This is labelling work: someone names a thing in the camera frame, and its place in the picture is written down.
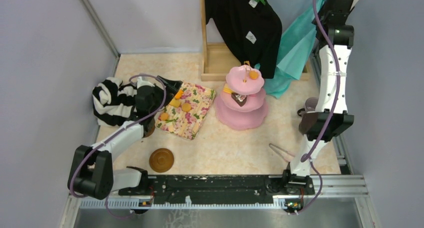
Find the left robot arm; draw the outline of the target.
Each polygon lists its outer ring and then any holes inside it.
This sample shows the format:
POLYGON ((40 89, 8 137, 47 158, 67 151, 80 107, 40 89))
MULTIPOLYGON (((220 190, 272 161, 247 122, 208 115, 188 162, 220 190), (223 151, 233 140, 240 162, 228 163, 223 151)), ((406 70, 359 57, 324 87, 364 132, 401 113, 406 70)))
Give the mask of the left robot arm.
POLYGON ((110 193, 132 190, 138 195, 149 191, 148 172, 128 166, 114 170, 114 161, 133 143, 150 136, 155 130, 155 115, 181 90, 183 81, 135 75, 129 83, 107 78, 92 92, 93 111, 106 125, 118 129, 90 146, 80 145, 74 152, 67 187, 77 198, 103 200, 110 193))

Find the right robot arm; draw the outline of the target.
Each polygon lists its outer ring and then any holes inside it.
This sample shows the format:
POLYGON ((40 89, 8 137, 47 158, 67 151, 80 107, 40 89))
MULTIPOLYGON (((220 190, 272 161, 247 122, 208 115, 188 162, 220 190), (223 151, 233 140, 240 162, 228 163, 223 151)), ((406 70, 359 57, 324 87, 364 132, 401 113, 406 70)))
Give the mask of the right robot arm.
POLYGON ((319 152, 354 123, 346 103, 346 79, 349 58, 354 46, 354 27, 346 23, 359 0, 325 0, 314 4, 312 23, 318 40, 315 53, 320 60, 320 83, 317 104, 301 117, 302 140, 299 152, 283 172, 281 187, 287 194, 300 188, 311 189, 311 169, 319 152))

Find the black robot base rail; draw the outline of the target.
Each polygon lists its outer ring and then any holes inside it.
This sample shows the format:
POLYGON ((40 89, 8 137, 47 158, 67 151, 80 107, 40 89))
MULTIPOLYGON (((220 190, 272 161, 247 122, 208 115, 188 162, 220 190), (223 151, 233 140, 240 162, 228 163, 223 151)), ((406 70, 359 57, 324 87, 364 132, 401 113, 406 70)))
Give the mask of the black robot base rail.
POLYGON ((287 175, 149 175, 136 187, 118 191, 121 196, 147 196, 148 208, 283 209, 300 211, 306 196, 315 195, 311 177, 287 175))

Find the round smooth biscuit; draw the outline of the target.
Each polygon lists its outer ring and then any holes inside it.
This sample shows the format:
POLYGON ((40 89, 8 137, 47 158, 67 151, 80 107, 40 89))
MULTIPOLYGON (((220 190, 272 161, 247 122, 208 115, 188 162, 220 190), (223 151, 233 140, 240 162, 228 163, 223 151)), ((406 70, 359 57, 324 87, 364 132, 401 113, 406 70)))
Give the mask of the round smooth biscuit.
POLYGON ((259 74, 255 70, 250 70, 248 75, 251 80, 256 80, 259 77, 259 74))

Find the teal t-shirt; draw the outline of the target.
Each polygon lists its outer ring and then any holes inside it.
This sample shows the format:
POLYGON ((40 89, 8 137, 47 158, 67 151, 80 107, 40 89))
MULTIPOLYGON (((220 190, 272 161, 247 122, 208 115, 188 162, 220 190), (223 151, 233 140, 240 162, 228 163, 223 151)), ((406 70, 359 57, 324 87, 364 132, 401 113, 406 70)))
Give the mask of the teal t-shirt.
POLYGON ((316 26, 313 6, 300 14, 282 33, 274 78, 266 79, 264 90, 279 99, 293 81, 301 78, 304 66, 316 40, 316 26))

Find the yellow cake slice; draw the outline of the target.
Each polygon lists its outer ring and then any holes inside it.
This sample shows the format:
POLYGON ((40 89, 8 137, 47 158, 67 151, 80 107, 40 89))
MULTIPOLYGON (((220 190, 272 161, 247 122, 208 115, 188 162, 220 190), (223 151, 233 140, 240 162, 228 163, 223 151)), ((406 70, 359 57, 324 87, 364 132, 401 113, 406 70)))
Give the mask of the yellow cake slice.
POLYGON ((224 84, 223 92, 228 93, 230 95, 233 93, 233 91, 230 89, 227 83, 224 84))

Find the chocolate cake slice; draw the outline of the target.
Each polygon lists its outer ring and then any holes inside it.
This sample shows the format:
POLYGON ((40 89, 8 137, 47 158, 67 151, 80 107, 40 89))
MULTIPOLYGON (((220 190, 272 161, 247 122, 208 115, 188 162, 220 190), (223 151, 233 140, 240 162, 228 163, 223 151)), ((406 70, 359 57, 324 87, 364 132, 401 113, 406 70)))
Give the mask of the chocolate cake slice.
POLYGON ((231 98, 236 102, 236 104, 239 107, 243 107, 246 104, 247 97, 248 97, 247 95, 239 94, 239 93, 236 93, 236 92, 233 92, 231 94, 231 98))

